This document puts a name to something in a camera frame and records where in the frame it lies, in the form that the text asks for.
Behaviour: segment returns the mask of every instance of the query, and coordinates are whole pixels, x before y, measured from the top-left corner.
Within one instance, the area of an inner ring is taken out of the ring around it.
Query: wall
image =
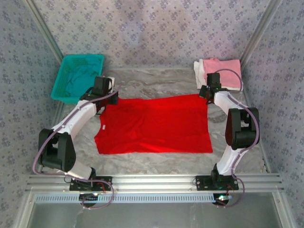
[[[59,64],[21,0],[0,1],[0,227],[12,226]]]
[[[112,67],[240,58],[268,0],[34,0],[64,55]]]
[[[259,109],[271,169],[282,174],[299,227],[304,227],[304,2],[284,0],[243,77]]]

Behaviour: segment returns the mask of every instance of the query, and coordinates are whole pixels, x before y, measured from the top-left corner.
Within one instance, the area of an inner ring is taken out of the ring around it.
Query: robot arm
[[[219,106],[228,116],[226,123],[226,149],[220,161],[215,164],[210,176],[197,176],[197,190],[228,190],[229,186],[238,189],[232,170],[256,140],[258,110],[248,108],[222,89],[219,73],[207,74],[207,86],[203,85],[199,95],[207,99],[207,104]]]
[[[39,148],[56,129],[61,127],[47,142],[39,157],[39,164],[80,179],[88,180],[95,177],[93,168],[76,160],[73,140],[85,123],[101,108],[118,103],[118,92],[109,95],[113,85],[113,78],[96,77],[94,87],[88,89],[64,120],[52,129],[43,129],[40,132]]]
[[[214,96],[214,104],[219,106],[226,115],[229,115],[229,109],[235,108],[235,109],[243,110],[243,108],[236,105],[234,102],[232,102],[228,98],[228,94],[229,94],[229,92],[227,92],[227,91],[217,92]],[[227,144],[221,160],[217,163],[217,169],[218,169],[218,173],[220,175],[224,175],[224,176],[231,175],[232,164],[235,161],[235,159],[237,158],[237,156],[240,155],[239,159],[235,163],[235,167],[238,165],[238,163],[240,162],[240,160],[242,159],[244,154],[248,151],[248,150],[246,150],[240,154],[240,152],[242,150],[243,150],[243,148],[237,148],[237,149],[233,150],[231,147],[231,143],[230,143],[230,145]]]

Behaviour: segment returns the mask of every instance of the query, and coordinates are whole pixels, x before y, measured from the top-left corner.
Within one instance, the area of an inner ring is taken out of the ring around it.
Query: white cloth
[[[204,78],[204,65],[203,60],[200,59],[199,62],[195,61],[193,64],[193,69],[195,73],[195,79],[196,79],[196,86],[198,89],[201,89],[201,86],[206,86],[206,80]]]

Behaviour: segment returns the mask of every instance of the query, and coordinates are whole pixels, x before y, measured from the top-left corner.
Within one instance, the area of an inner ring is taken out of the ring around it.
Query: gray marble floor
[[[175,95],[195,94],[196,81],[193,70],[116,70],[109,73],[114,76],[115,86],[121,86],[121,98],[160,98]],[[234,95],[242,103],[246,103],[242,94]],[[75,105],[66,104],[62,112],[63,119]],[[213,153],[128,153],[118,155],[99,154],[94,136],[100,129],[99,116],[91,118],[75,138],[74,147],[77,159],[94,167],[98,174],[209,174],[226,147],[225,127],[226,115],[214,104],[208,110],[209,133]],[[259,147],[247,152],[239,163],[236,173],[265,172],[262,153]]]

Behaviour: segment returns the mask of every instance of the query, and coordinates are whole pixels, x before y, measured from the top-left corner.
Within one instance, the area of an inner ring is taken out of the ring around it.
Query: teal plastic basket
[[[51,97],[54,100],[60,100],[66,104],[77,104],[80,97],[71,97],[67,96],[66,93],[66,86],[68,84],[69,74],[72,70],[74,70],[78,66],[89,65],[90,63],[87,62],[86,57],[96,57],[100,59],[100,70],[99,76],[101,75],[103,63],[104,63],[104,56],[103,55],[69,55],[65,56],[62,60],[57,78],[55,80],[55,84],[51,93]],[[94,82],[84,83],[84,88],[87,90],[94,85]]]

